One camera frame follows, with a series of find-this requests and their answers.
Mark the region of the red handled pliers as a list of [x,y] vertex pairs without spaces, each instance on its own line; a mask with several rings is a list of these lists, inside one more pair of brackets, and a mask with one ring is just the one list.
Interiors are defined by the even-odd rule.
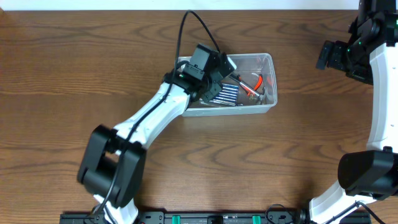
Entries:
[[241,88],[246,92],[247,96],[256,96],[260,97],[260,93],[258,89],[262,86],[263,83],[263,76],[262,74],[252,73],[257,78],[257,83],[254,86],[249,85],[246,83],[241,75],[238,75],[238,82]]

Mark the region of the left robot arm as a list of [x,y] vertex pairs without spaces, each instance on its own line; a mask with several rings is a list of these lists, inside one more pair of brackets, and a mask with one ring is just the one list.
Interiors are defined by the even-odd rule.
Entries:
[[210,101],[237,66],[225,53],[197,45],[189,60],[176,60],[157,93],[133,116],[113,128],[97,126],[90,135],[77,180],[99,202],[92,216],[105,223],[134,223],[147,150],[189,105]]

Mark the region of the small claw hammer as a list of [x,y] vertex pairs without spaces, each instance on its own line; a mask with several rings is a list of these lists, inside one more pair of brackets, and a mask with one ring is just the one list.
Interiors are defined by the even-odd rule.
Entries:
[[[265,94],[266,94],[266,87],[263,85],[263,76],[262,74],[257,74],[257,83],[254,87],[251,87],[247,84],[240,75],[230,75],[230,79],[237,82],[239,86],[247,93],[247,96],[250,100],[255,101],[257,105],[263,104]],[[263,94],[258,92],[258,89],[263,86]]]

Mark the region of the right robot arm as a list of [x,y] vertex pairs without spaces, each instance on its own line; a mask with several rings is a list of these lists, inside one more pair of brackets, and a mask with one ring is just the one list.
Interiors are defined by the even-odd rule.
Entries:
[[397,8],[395,0],[360,0],[348,42],[325,41],[316,68],[334,68],[373,86],[366,150],[345,154],[337,181],[311,199],[297,223],[341,223],[368,204],[397,196]]

